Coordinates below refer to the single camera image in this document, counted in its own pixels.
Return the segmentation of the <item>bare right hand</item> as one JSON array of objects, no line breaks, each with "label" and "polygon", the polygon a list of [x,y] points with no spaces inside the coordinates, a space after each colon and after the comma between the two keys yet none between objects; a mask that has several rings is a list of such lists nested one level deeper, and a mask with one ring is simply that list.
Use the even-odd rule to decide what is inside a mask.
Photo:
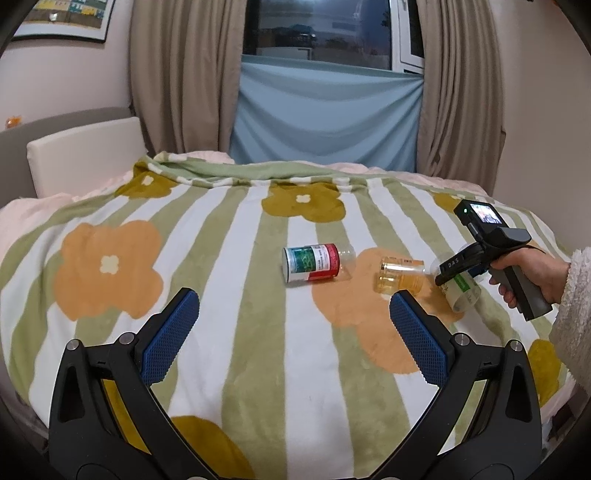
[{"label": "bare right hand", "polygon": [[537,285],[550,304],[559,304],[564,293],[570,264],[534,248],[521,248],[494,261],[497,270],[520,267],[523,274]]}]

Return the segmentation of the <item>white fleece sleeve forearm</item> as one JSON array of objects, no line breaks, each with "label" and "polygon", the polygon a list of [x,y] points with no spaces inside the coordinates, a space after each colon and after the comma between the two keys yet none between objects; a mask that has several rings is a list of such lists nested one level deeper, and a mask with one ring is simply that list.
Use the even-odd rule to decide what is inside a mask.
[{"label": "white fleece sleeve forearm", "polygon": [[591,253],[590,248],[574,252],[550,333],[558,358],[574,379],[590,394],[591,338]]}]

